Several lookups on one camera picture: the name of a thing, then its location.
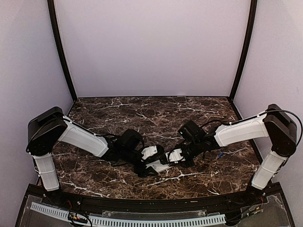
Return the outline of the white remote control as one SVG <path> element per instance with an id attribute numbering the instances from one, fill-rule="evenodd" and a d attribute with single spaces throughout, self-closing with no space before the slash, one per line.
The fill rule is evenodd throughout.
<path id="1" fill-rule="evenodd" d="M 161 172 L 171 168 L 171 166 L 169 166 L 168 164 L 165 164 L 165 165 L 161 164 L 159 160 L 147 164 L 146 167 L 151 167 L 157 173 L 161 173 Z"/>

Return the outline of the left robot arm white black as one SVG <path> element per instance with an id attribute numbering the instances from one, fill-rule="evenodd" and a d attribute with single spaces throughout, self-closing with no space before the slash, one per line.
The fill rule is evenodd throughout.
<path id="1" fill-rule="evenodd" d="M 36 164 L 38 173 L 48 198 L 56 206 L 63 206 L 67 196 L 61 192 L 52 158 L 52 150 L 57 142 L 78 147 L 92 155 L 107 160 L 124 160 L 136 168 L 142 168 L 142 155 L 136 149 L 143 143 L 143 137 L 135 130 L 127 129 L 122 135 L 112 133 L 96 134 L 73 122 L 62 109 L 55 106 L 28 123 L 29 153 Z"/>

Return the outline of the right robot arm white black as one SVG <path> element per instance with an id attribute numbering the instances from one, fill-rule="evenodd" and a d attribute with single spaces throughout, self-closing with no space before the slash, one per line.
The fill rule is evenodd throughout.
<path id="1" fill-rule="evenodd" d="M 257 115 L 236 122 L 222 122 L 206 131 L 194 121 L 188 121 L 178 131 L 186 143 L 177 145 L 167 155 L 168 161 L 173 164 L 189 164 L 195 157 L 208 151 L 247 140 L 270 139 L 271 148 L 252 177 L 252 187 L 242 194 L 242 202 L 252 205 L 260 197 L 259 190 L 267 186 L 296 152 L 302 140 L 303 123 L 301 119 L 295 123 L 292 117 L 296 117 L 296 114 L 271 104 L 267 110 Z"/>

